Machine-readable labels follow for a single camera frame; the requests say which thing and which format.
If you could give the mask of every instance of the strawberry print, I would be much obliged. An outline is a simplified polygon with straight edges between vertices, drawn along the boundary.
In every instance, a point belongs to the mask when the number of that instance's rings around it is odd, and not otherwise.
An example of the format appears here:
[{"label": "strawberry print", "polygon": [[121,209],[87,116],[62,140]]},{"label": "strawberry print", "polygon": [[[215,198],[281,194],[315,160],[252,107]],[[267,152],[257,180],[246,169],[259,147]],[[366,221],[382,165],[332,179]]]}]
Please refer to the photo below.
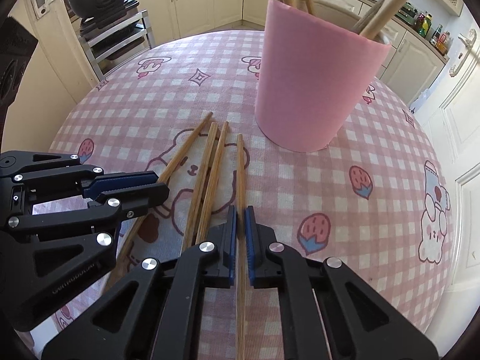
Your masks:
[{"label": "strawberry print", "polygon": [[297,239],[307,255],[325,249],[330,228],[330,219],[321,212],[307,216],[300,223]]},{"label": "strawberry print", "polygon": [[78,156],[80,157],[80,163],[84,164],[93,154],[95,144],[90,138],[85,139],[78,148]]},{"label": "strawberry print", "polygon": [[374,189],[374,184],[367,171],[354,165],[350,168],[349,176],[353,191],[360,197],[368,200]]}]

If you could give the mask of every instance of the metal bolt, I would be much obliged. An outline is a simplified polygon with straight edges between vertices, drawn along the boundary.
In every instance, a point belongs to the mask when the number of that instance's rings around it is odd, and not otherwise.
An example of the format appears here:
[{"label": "metal bolt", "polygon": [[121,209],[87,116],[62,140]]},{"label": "metal bolt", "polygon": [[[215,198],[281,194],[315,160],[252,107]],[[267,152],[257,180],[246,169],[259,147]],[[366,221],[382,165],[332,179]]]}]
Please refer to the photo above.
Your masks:
[{"label": "metal bolt", "polygon": [[273,253],[280,253],[285,250],[285,246],[280,242],[272,242],[268,245],[268,249],[270,249]]},{"label": "metal bolt", "polygon": [[146,269],[147,271],[150,271],[150,270],[154,269],[157,266],[157,264],[158,263],[157,263],[156,259],[151,259],[151,258],[144,259],[142,261],[142,268]]},{"label": "metal bolt", "polygon": [[212,251],[213,249],[215,249],[215,244],[213,242],[202,242],[199,246],[200,250],[201,251],[204,251],[204,252],[208,252],[208,251]]},{"label": "metal bolt", "polygon": [[107,201],[110,207],[118,207],[120,205],[120,200],[117,198],[109,198]]},{"label": "metal bolt", "polygon": [[9,220],[8,220],[8,226],[12,227],[12,228],[15,228],[18,226],[18,218],[16,216],[12,216]]},{"label": "metal bolt", "polygon": [[342,260],[338,257],[329,257],[327,258],[327,265],[330,268],[340,268],[342,266]]},{"label": "metal bolt", "polygon": [[112,243],[112,237],[107,233],[100,233],[97,235],[97,242],[99,245],[108,246]]}]

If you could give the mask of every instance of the black frame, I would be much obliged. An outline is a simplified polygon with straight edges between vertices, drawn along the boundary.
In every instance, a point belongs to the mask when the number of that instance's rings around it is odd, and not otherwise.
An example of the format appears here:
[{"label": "black frame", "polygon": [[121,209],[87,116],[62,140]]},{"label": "black frame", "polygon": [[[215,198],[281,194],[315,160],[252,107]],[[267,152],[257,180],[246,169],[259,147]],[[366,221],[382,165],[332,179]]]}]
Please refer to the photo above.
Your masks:
[{"label": "black frame", "polygon": [[[13,8],[17,0],[0,0],[0,26],[3,25],[6,17]],[[480,0],[463,0],[470,10],[472,16],[480,23]],[[2,343],[3,356],[11,359],[34,360],[36,357],[22,344],[20,338],[11,328],[6,325],[3,315],[0,314],[0,337]],[[444,357],[445,360],[479,358],[480,345],[477,344],[477,337],[480,336],[480,308],[472,319],[470,325],[456,342],[453,348]]]}]

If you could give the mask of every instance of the cabinet handle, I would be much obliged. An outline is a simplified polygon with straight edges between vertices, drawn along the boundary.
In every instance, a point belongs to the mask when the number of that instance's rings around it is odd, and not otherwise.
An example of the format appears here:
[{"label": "cabinet handle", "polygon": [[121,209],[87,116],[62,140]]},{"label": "cabinet handle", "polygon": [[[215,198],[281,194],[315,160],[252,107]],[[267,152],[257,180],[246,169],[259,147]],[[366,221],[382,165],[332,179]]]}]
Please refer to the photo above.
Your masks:
[{"label": "cabinet handle", "polygon": [[404,40],[404,41],[402,42],[402,44],[400,45],[400,47],[398,48],[398,52],[399,52],[399,53],[402,52],[403,47],[405,46],[405,42],[406,42],[406,40]]}]

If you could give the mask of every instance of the tablecloth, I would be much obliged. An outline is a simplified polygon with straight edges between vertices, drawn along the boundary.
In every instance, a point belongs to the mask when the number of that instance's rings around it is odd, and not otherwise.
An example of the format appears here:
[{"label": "tablecloth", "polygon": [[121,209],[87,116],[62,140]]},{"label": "tablecloth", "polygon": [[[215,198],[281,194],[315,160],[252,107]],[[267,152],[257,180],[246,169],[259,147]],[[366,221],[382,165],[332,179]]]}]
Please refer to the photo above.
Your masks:
[{"label": "tablecloth", "polygon": [[[446,285],[453,225],[445,179],[414,116],[374,80],[330,145],[310,154],[273,144],[259,130],[254,102],[263,33],[224,31],[164,44],[109,74],[70,113],[50,150],[111,172],[158,174],[201,118],[228,120],[212,224],[235,197],[236,134],[245,141],[247,203],[258,223],[311,259],[338,256],[417,328],[425,331]],[[179,255],[208,128],[169,181],[170,197],[150,210],[129,253]],[[81,199],[37,207],[75,209]],[[129,230],[124,223],[121,236]],[[53,316],[59,329],[98,297],[100,282]],[[278,297],[247,293],[247,358],[282,359]],[[208,289],[199,356],[235,357],[234,290]]]}]

